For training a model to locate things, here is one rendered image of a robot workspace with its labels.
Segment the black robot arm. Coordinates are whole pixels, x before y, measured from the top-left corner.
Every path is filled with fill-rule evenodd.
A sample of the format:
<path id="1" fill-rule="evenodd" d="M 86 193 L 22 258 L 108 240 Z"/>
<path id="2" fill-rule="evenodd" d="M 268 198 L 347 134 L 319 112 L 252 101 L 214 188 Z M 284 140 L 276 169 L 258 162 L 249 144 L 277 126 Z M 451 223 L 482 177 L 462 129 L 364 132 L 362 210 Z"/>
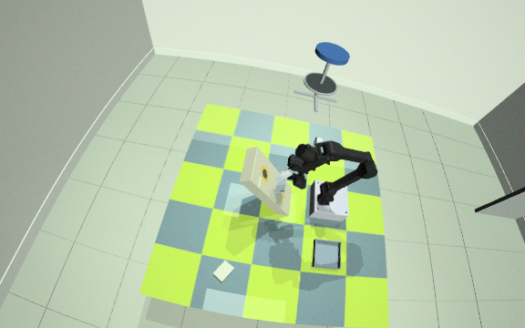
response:
<path id="1" fill-rule="evenodd" d="M 376 164 L 369 151 L 359 151 L 355 149 L 344 148 L 341 144 L 334 141 L 326 141 L 321 143 L 314 143 L 315 147 L 310 144 L 300 144 L 295 155 L 291 154 L 288 158 L 287 166 L 293 171 L 302 171 L 304 169 L 304 160 L 309 162 L 314 169 L 327 164 L 330 161 L 338 161 L 340 159 L 359 162 L 360 164 L 355 171 L 334 181 L 326 181 L 320 185 L 320 194 L 317 195 L 317 203 L 319 206 L 329 205 L 329 202 L 334 200 L 336 192 L 349 184 L 356 182 L 359 179 L 371 179 L 376 176 Z M 323 152 L 322 152 L 322 148 Z"/>

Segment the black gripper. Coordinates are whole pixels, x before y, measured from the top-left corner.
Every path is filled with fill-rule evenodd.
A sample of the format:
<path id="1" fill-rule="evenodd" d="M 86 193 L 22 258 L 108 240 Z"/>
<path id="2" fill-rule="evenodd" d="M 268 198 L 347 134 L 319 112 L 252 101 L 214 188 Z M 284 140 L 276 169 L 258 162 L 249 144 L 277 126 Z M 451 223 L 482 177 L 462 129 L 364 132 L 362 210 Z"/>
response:
<path id="1" fill-rule="evenodd" d="M 309 162 L 304 160 L 304 163 L 305 163 L 304 169 L 298 172 L 299 174 L 293 173 L 292 176 L 287 178 L 289 180 L 292 180 L 293 185 L 299 188 L 300 190 L 306 189 L 306 179 L 304 179 L 304 174 L 307 175 L 308 171 L 310 170 L 315 171 L 315 169 L 310 166 Z"/>

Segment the grey cylinder with two slots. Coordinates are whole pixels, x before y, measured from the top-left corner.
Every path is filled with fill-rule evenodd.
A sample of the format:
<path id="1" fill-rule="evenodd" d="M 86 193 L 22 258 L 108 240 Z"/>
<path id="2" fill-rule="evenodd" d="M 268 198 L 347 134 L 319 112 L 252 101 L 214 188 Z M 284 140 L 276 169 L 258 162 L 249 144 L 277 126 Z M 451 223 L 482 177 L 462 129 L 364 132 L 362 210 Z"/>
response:
<path id="1" fill-rule="evenodd" d="M 282 179 L 287 179 L 288 177 L 293 175 L 293 171 L 290 169 L 285 169 L 285 170 L 282 170 L 281 175 L 282 175 Z"/>

